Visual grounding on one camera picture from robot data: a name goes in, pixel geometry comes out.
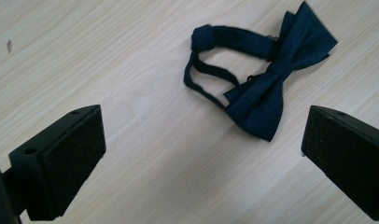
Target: bow tie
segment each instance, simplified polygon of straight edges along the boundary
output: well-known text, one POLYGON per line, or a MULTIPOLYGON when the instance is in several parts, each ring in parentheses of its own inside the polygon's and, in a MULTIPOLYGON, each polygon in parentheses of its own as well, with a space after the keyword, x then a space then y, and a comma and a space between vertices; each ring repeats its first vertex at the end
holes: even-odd
POLYGON ((243 130, 271 141, 283 113, 284 80, 292 71, 326 59, 336 44, 337 41, 305 2, 297 14, 286 13, 279 38, 234 27, 205 25, 193 31, 192 53, 185 69, 184 82, 225 109, 243 130), (247 82, 239 85, 228 70, 200 61, 198 54, 214 47, 234 49, 272 62, 263 74, 250 76, 247 82), (199 72, 223 78, 235 85, 224 93, 229 101, 227 107, 192 81, 192 66, 199 72))

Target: screw hole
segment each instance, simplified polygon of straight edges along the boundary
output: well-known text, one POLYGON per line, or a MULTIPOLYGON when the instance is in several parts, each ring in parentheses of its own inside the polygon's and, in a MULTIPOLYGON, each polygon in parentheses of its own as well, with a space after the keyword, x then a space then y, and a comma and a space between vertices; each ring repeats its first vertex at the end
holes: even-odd
POLYGON ((32 155, 35 152, 36 152, 35 148, 27 148, 26 150, 24 150, 24 154, 26 155, 32 155))

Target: wood grain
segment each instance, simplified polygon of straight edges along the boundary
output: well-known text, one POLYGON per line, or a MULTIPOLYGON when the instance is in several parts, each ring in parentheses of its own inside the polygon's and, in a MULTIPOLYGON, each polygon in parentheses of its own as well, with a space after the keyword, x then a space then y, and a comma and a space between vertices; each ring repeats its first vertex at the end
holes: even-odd
MULTIPOLYGON (((371 223, 301 156, 301 141, 310 105, 379 129, 379 0, 307 2, 339 44, 287 79, 267 143, 184 86, 190 35, 207 23, 278 35, 300 0, 0 0, 0 169, 54 120, 100 104, 107 153, 54 223, 371 223)), ((202 57, 241 81, 267 65, 228 50, 202 57)))

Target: tabletop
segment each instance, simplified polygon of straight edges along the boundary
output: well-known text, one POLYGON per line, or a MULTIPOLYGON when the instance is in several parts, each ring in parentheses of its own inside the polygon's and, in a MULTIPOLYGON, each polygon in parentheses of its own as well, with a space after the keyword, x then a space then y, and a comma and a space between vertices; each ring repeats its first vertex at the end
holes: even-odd
MULTIPOLYGON (((339 43, 285 81, 270 143, 183 83, 194 28, 276 36, 301 2, 0 0, 0 169, 64 114, 101 105, 106 154, 53 223, 372 223, 301 143, 311 105, 379 129, 379 0, 307 1, 339 43)), ((268 65, 227 49, 201 57, 240 82, 268 65)), ((193 74, 219 98, 232 87, 193 74)))

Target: navy blue bow tie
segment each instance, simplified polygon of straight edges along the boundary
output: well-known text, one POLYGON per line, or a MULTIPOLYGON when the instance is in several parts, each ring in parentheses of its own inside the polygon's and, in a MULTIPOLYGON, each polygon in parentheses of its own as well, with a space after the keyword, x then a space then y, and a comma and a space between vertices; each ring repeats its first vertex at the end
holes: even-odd
POLYGON ((294 70, 319 63, 329 56, 337 41, 315 13, 303 2, 297 14, 286 13, 279 38, 271 38, 234 27, 205 25, 192 34, 192 53, 187 64, 185 84, 225 109, 243 130, 271 141, 283 112, 283 82, 294 70), (265 73, 250 76, 239 85, 228 70, 203 63, 200 52, 222 47, 272 61, 265 73), (190 69, 230 81, 234 87, 224 93, 230 102, 225 107, 190 77, 190 69))

